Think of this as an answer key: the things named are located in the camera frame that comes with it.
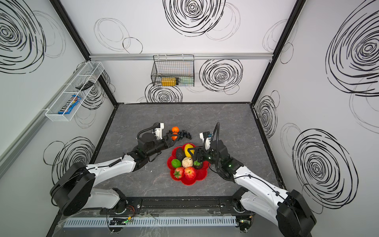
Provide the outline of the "beige potato shaped fruit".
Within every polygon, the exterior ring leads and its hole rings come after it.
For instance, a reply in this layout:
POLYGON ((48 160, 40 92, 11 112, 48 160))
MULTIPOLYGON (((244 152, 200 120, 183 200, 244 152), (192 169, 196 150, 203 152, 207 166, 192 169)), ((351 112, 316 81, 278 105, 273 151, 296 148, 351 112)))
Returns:
POLYGON ((193 166, 193 159, 186 157, 182 160, 182 167, 183 168, 189 168, 193 166))

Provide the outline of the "small orange fruit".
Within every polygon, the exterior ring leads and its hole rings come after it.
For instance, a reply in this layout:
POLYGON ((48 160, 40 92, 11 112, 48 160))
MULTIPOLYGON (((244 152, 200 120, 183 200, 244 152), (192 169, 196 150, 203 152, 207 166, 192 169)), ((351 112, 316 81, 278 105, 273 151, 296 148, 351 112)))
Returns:
POLYGON ((172 131, 173 133, 179 133, 179 132, 180 132, 180 130, 179 130, 179 128, 178 128, 177 126, 172 127, 171 131, 172 131))

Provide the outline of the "dark purple plum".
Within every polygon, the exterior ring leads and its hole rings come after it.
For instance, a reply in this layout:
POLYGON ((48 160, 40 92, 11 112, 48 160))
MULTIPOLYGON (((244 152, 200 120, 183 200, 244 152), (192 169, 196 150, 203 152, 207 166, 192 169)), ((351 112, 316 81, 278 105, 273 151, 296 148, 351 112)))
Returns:
POLYGON ((202 169, 202 167, 203 167, 203 163, 200 163, 198 161, 193 162, 193 168, 195 168, 196 170, 200 170, 202 169))

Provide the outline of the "large yellow lemon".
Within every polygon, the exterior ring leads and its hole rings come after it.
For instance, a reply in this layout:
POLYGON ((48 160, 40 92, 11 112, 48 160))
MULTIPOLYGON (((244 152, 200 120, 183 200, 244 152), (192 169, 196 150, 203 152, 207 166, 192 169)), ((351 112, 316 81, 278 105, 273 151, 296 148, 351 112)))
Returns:
POLYGON ((185 152, 186 157, 194 158, 195 156, 194 151, 195 151, 195 148, 192 144, 185 145, 184 152, 185 152))

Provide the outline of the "black grape bunch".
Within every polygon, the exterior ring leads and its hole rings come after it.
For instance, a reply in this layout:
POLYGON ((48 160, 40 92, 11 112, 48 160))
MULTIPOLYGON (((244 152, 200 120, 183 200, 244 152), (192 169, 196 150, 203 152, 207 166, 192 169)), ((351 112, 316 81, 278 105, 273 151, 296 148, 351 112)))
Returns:
POLYGON ((178 132, 178 139, 179 140, 182 140, 182 139, 192 139, 192 135, 186 131, 186 130, 181 130, 178 132))

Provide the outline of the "dark wrinkled avocado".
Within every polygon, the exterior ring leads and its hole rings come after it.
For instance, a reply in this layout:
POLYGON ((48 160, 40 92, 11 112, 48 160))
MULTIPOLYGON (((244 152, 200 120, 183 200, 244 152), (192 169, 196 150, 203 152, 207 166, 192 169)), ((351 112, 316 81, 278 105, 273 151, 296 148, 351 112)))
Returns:
POLYGON ((176 159, 179 160, 180 162, 182 162, 186 158, 185 152, 181 147, 179 147, 176 150, 175 156, 176 156, 176 159))

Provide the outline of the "red pink apple fruit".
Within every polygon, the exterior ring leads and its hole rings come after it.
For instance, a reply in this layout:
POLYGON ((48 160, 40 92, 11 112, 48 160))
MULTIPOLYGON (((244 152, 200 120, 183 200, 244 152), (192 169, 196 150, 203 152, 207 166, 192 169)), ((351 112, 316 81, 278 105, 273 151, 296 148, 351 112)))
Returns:
POLYGON ((193 167, 185 168, 184 177, 187 180, 194 180, 196 178, 196 170, 193 167))

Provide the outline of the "red flower shaped bowl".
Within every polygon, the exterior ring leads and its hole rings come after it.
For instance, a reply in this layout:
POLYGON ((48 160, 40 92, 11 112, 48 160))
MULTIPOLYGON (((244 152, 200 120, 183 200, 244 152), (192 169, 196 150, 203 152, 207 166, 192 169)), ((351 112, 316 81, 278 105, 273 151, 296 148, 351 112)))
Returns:
POLYGON ((179 146, 179 147, 176 147, 174 148, 174 150, 171 152, 171 157, 167 160, 167 167, 169 168, 170 172, 170 177, 174 180, 174 181, 177 181, 177 182, 182 182, 184 185, 186 186, 191 186, 193 184, 195 184, 197 181, 202 181, 204 180, 207 175, 208 175, 208 165, 209 165, 209 162, 207 161, 204 161, 203 162, 203 167, 199 170, 196 170, 196 177, 192 180, 189 180, 187 179, 184 175, 182 176, 182 178, 180 179, 177 179, 175 176, 174 176, 174 172, 175 172, 175 169, 174 167, 172 166, 171 162, 172 160, 174 160, 176 158, 176 151, 179 149, 179 148, 182 148, 183 150, 185 149, 185 146, 188 145, 185 144, 183 146, 179 146))

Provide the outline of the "green lime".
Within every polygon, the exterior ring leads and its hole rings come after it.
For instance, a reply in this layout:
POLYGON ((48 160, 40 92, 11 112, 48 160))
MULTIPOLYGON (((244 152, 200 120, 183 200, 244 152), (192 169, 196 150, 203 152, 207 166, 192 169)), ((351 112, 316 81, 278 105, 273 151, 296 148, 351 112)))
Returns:
POLYGON ((171 161, 171 165, 172 165, 172 167, 173 167, 174 169, 177 169, 177 168, 179 168, 179 167, 182 167, 182 163, 181 163, 181 161, 178 160, 178 159, 173 159, 173 160, 171 161))

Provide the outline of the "red strawberry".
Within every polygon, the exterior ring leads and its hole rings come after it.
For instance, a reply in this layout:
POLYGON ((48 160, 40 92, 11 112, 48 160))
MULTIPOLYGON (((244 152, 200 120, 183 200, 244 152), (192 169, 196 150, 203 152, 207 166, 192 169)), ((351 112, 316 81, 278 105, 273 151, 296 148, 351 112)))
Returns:
POLYGON ((185 171, 185 168, 184 167, 178 167, 175 169, 174 171, 174 177, 176 179, 182 179, 183 175, 184 175, 184 171, 185 171))

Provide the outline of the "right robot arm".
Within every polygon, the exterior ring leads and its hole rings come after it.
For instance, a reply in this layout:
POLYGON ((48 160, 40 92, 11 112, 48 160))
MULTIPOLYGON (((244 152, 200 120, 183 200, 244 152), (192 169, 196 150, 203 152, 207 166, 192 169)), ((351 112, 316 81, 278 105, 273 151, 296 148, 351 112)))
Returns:
POLYGON ((285 237, 309 237, 317 220, 301 193, 277 187, 233 158, 222 142, 187 148, 194 161, 209 162, 224 179, 240 185, 242 207, 275 224, 285 237))

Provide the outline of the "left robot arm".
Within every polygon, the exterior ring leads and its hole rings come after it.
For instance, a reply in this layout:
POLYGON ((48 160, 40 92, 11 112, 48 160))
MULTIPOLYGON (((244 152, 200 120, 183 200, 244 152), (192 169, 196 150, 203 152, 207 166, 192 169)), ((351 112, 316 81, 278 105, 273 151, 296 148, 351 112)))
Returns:
POLYGON ((163 150, 179 140, 179 134, 138 133, 138 145, 127 154, 107 162, 84 165, 75 163, 50 190, 51 201, 65 216, 82 209, 106 208, 123 214, 129 207, 124 193, 118 188, 97 189, 96 185, 113 177, 140 170, 154 161, 163 150))

